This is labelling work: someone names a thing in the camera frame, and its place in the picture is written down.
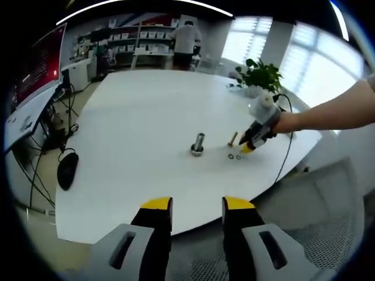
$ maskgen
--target red screen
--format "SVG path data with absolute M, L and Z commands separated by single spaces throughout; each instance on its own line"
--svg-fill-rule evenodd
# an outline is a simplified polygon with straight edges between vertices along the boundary
M 17 84 L 17 104 L 47 83 L 60 78 L 60 49 L 65 27 L 59 26 L 31 47 Z

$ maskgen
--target black shorts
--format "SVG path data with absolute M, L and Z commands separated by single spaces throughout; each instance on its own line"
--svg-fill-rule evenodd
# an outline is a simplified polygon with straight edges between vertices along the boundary
M 173 65 L 180 67 L 189 67 L 192 63 L 193 54 L 175 53 L 173 56 Z

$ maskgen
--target screw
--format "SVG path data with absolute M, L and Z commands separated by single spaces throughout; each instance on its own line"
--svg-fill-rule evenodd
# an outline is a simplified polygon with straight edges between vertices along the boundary
M 230 142 L 228 143 L 228 146 L 230 146 L 230 147 L 232 147 L 233 146 L 233 142 L 234 142 L 234 140 L 236 139 L 236 137 L 237 137 L 237 132 L 235 132 L 234 133 L 234 135 L 233 135 L 233 137 L 232 137 L 232 139 L 230 140 Z
M 196 151 L 200 151 L 202 149 L 202 143 L 204 141 L 204 134 L 203 133 L 199 133 L 198 136 L 197 136 L 197 139 L 194 143 L 194 150 Z
M 203 140 L 204 140 L 204 134 L 199 133 L 197 136 L 197 139 L 195 140 L 195 143 L 192 144 L 190 151 L 193 156 L 199 157 L 203 153 Z

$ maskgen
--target computer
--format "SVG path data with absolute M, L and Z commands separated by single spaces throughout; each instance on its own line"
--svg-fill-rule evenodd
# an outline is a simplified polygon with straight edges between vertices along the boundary
M 16 109 L 62 80 L 60 56 L 66 24 L 39 39 L 30 49 L 16 83 Z

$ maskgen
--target window blinds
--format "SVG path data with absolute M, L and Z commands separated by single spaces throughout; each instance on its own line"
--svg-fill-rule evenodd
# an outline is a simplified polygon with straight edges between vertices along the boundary
M 272 18 L 243 17 L 232 23 L 222 57 L 245 64 L 247 59 L 257 61 L 263 51 Z
M 350 88 L 363 74 L 363 59 L 344 41 L 299 23 L 280 72 L 281 84 L 314 107 Z

